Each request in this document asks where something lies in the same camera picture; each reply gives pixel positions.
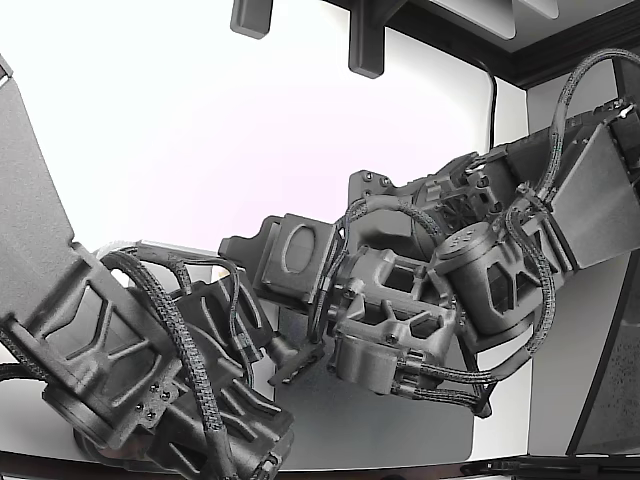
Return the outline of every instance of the dark gray robot link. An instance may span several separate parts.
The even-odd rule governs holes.
[[[1,58],[0,165],[0,341],[19,361],[0,366],[0,380],[46,382],[45,402],[96,461],[191,480],[276,475],[293,418],[252,388],[252,365],[266,353],[272,385],[295,381],[325,355],[327,335],[339,379],[490,415],[495,385],[549,332],[556,291],[640,247],[632,98],[556,115],[546,131],[402,187],[355,173],[336,223],[269,217],[217,254],[148,242],[92,254],[75,243]],[[179,288],[167,292],[150,264]],[[188,264],[229,275],[192,282]],[[306,340],[274,331],[262,302],[305,315]],[[521,349],[479,371],[477,353],[532,325]],[[447,365],[454,340],[466,370]]]

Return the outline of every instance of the white wall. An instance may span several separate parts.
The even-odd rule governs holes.
[[[388,32],[386,73],[372,81],[347,68],[345,11],[276,0],[272,31],[256,41],[230,31],[231,4],[0,4],[2,54],[89,249],[147,238],[215,250],[272,214],[333,221],[354,171],[399,185],[485,151],[482,71]],[[498,142],[526,135],[524,92],[501,82],[499,94]],[[12,432],[0,450],[77,458],[38,388],[16,382],[3,395],[20,403],[0,417]],[[23,406],[29,419],[4,414]],[[482,428],[499,435],[512,421],[496,412]],[[523,453],[526,433],[505,445]]]
[[[551,125],[551,118],[562,87],[569,74],[554,78],[527,92],[529,129],[531,133]],[[578,84],[569,105],[568,117],[593,110],[618,96],[613,63],[607,60],[594,65]]]

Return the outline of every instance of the gray surface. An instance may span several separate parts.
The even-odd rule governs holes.
[[[306,318],[282,310],[279,326],[299,340],[306,332]],[[326,351],[330,354],[333,345],[329,343]],[[457,347],[452,347],[449,358],[451,367],[464,367]],[[285,470],[456,463],[470,456],[474,422],[470,411],[377,396],[329,375],[327,359],[293,385],[276,388],[278,405],[295,416],[295,442]]]
[[[529,453],[565,455],[611,326],[629,255],[579,272],[533,359]]]
[[[577,453],[640,453],[640,270]]]
[[[528,91],[531,132],[551,123],[566,78]],[[617,95],[611,62],[598,64],[578,86],[569,115],[590,111]],[[533,360],[531,454],[566,453],[600,360],[628,258],[629,255],[624,255],[584,270],[558,292],[556,321]]]
[[[566,30],[586,20],[626,5],[633,0],[558,0],[559,15],[558,18],[553,20],[540,15],[525,3],[514,0],[513,19],[515,21],[516,33],[514,38],[506,40],[473,22],[461,18],[453,12],[434,5],[431,0],[414,1],[430,11],[437,12],[438,15],[452,23],[466,28],[480,38],[484,38],[508,52],[514,52],[559,33],[562,30]],[[483,5],[477,1],[467,3],[478,3],[478,10],[483,8]],[[506,4],[510,3],[510,0],[508,0],[508,2],[497,1],[491,3],[502,4],[502,10],[507,10],[508,7]],[[513,28],[506,22],[504,22],[504,25],[501,31],[508,32]]]

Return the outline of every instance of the black shelf bracket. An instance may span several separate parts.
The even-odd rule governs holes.
[[[368,78],[384,73],[385,26],[407,0],[353,0],[349,69]]]
[[[272,12],[273,0],[234,0],[231,30],[259,40],[271,29]]]

